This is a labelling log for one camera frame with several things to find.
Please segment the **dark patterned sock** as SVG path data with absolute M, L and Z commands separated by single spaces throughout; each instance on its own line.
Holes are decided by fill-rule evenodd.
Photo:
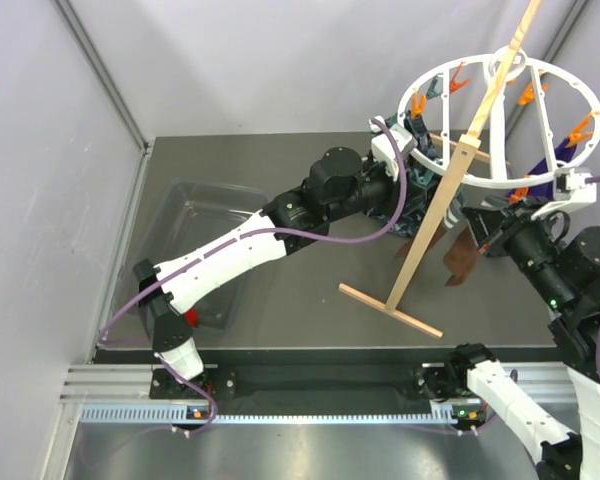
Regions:
M 402 125 L 418 141 L 418 150 L 425 154 L 430 160 L 438 158 L 436 147 L 421 115 L 415 120 L 405 118 Z M 426 211 L 436 193 L 441 176 L 419 163 L 412 155 L 404 160 L 406 173 L 406 199 L 398 219 L 388 230 L 411 241 L 423 221 Z M 391 195 L 383 203 L 376 203 L 363 211 L 368 218 L 378 221 L 382 227 L 390 223 L 398 204 L 400 186 L 392 185 Z M 461 208 L 466 204 L 466 198 L 459 187 L 456 191 L 451 205 L 447 208 L 442 223 L 434 234 L 432 242 L 437 242 L 447 231 L 451 230 L 461 218 Z

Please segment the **red snowflake sock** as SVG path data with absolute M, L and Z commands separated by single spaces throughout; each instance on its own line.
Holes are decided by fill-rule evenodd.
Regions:
M 186 311 L 184 313 L 184 318 L 191 328 L 198 327 L 199 317 L 195 309 L 191 308 L 190 310 Z

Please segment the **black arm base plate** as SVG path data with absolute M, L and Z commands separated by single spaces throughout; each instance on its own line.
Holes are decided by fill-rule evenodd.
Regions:
M 460 379 L 442 365 L 316 364 L 207 367 L 190 380 L 176 378 L 167 368 L 154 371 L 152 399 L 193 399 L 210 395 L 220 402 L 253 399 L 258 394 L 335 394 L 346 398 L 366 393 L 397 400 L 446 401 L 469 395 Z

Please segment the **white round sock hanger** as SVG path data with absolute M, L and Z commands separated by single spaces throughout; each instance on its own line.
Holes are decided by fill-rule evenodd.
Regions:
M 419 93 L 421 87 L 425 83 L 431 80 L 436 74 L 443 76 L 443 87 L 442 87 L 442 120 L 443 129 L 442 132 L 446 134 L 448 132 L 450 111 L 449 111 L 449 98 L 451 95 L 451 83 L 455 78 L 455 75 L 451 72 L 452 69 L 459 69 L 467 64 L 481 64 L 483 67 L 484 82 L 487 87 L 487 76 L 493 75 L 500 61 L 496 58 L 498 55 L 504 53 L 506 47 L 501 48 L 492 55 L 482 54 L 473 55 L 464 59 L 458 59 L 444 63 L 434 69 L 431 69 L 421 75 L 415 80 L 404 92 L 396 112 L 397 119 L 403 121 L 406 118 L 406 113 L 410 112 L 411 109 L 411 97 L 415 91 Z M 544 146 L 544 158 L 546 160 L 548 171 L 543 174 L 531 175 L 528 177 L 521 178 L 509 178 L 507 174 L 506 159 L 504 156 L 504 133 L 505 133 L 505 116 L 504 116 L 504 100 L 505 100 L 505 88 L 506 85 L 517 78 L 521 72 L 528 69 L 531 75 L 531 91 L 534 94 L 535 105 L 538 111 L 539 118 L 539 129 Z M 600 141 L 600 114 L 592 120 L 594 123 L 593 130 L 595 130 L 592 138 L 584 141 L 585 146 L 583 151 L 575 156 L 570 162 L 560 163 L 557 161 L 554 155 L 553 146 L 553 131 L 550 128 L 550 122 L 548 113 L 546 110 L 545 92 L 541 85 L 541 74 L 551 74 L 562 81 L 566 82 L 571 88 L 579 92 L 579 94 L 586 100 L 590 111 L 599 110 L 600 102 L 593 91 L 584 83 L 582 83 L 576 76 L 567 72 L 566 70 L 551 65 L 547 62 L 528 58 L 526 53 L 519 50 L 519 53 L 514 59 L 514 63 L 509 70 L 507 75 L 507 82 L 502 88 L 502 92 L 494 107 L 491 111 L 489 119 L 485 125 L 489 126 L 490 133 L 490 152 L 489 152 L 489 165 L 490 175 L 486 178 L 475 177 L 467 173 L 464 175 L 461 184 L 470 185 L 477 188 L 485 189 L 504 189 L 511 190 L 521 187 L 533 187 L 540 184 L 545 184 L 553 181 L 557 176 L 567 173 L 568 170 L 581 166 L 591 155 L 591 153 L 597 147 Z M 412 151 L 412 155 L 416 160 L 434 171 L 436 174 L 443 176 L 445 173 L 451 156 L 453 155 L 454 149 L 451 148 L 450 140 L 448 137 L 442 138 L 442 153 L 443 156 L 440 160 L 430 160 L 425 154 L 415 149 Z

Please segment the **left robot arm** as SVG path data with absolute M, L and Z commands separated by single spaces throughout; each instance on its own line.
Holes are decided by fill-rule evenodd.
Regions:
M 276 196 L 239 226 L 176 259 L 134 267 L 136 300 L 154 355 L 174 372 L 172 384 L 185 396 L 206 387 L 207 374 L 186 312 L 203 297 L 242 274 L 290 256 L 317 242 L 356 245 L 375 240 L 397 222 L 406 202 L 406 158 L 417 141 L 405 127 L 371 121 L 376 135 L 368 158 L 346 147 L 324 153 L 303 182 Z M 390 208 L 384 226 L 363 237 L 336 238 L 332 223 Z

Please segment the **brown sock with stripes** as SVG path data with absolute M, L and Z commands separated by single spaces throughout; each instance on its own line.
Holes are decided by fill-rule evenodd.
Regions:
M 459 286 L 475 268 L 479 251 L 469 228 L 462 230 L 444 255 L 443 263 L 450 272 L 447 287 Z

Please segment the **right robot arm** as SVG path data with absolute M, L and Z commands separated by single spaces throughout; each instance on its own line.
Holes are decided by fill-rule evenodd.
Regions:
M 552 417 L 481 343 L 456 347 L 444 362 L 451 391 L 477 395 L 525 448 L 541 479 L 600 479 L 600 226 L 570 241 L 570 216 L 542 213 L 523 199 L 500 209 L 467 208 L 479 253 L 507 257 L 544 302 L 547 329 L 577 401 L 579 430 Z

